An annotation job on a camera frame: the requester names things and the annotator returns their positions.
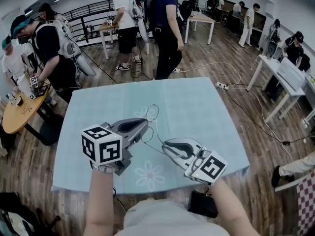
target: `wristwatch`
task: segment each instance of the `wristwatch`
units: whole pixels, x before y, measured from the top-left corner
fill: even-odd
[[[108,165],[96,165],[95,163],[91,162],[92,169],[96,169],[98,171],[101,171],[105,174],[113,174],[115,169],[108,166]]]

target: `light blue tablecloth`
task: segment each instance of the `light blue tablecloth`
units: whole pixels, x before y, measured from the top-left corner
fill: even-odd
[[[52,190],[89,191],[92,170],[82,152],[81,129],[145,117],[152,104],[159,106],[157,126],[161,139],[192,137],[209,150],[214,149],[228,162],[225,175],[248,168],[234,123],[209,78],[128,83],[73,93],[58,143]],[[154,118],[157,111],[150,108],[148,118]],[[156,123],[151,126],[155,133],[149,144],[161,150]],[[150,136],[149,130],[143,140]],[[184,171],[168,157],[142,142],[130,152],[131,165],[120,177],[114,175],[118,194],[160,192],[198,184],[183,177]]]

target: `black and white sneaker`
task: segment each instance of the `black and white sneaker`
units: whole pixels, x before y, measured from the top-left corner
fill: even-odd
[[[142,65],[142,59],[136,60],[135,57],[132,58],[133,62],[136,62],[139,65]]]
[[[127,65],[126,67],[123,66],[123,64],[119,64],[115,67],[116,71],[128,71],[130,69],[130,66]]]

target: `round wooden table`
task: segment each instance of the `round wooden table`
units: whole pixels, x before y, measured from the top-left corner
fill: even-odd
[[[14,134],[25,127],[44,145],[51,146],[56,143],[59,139],[63,117],[56,115],[44,101],[48,92],[49,90],[47,90],[43,96],[35,100],[31,100],[23,93],[18,94],[16,98],[20,96],[23,100],[23,104],[21,106],[15,106],[10,102],[7,104],[2,121],[4,131],[8,134]],[[46,116],[39,109],[40,107],[42,107],[49,116]],[[28,124],[29,120],[36,112],[45,121],[39,133]]]

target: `blue t-shirt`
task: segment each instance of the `blue t-shirt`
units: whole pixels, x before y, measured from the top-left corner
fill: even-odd
[[[163,30],[169,30],[170,26],[168,24],[167,20],[167,14],[166,14],[166,6],[167,5],[176,5],[177,7],[177,1],[176,0],[157,0],[157,27],[162,28]]]

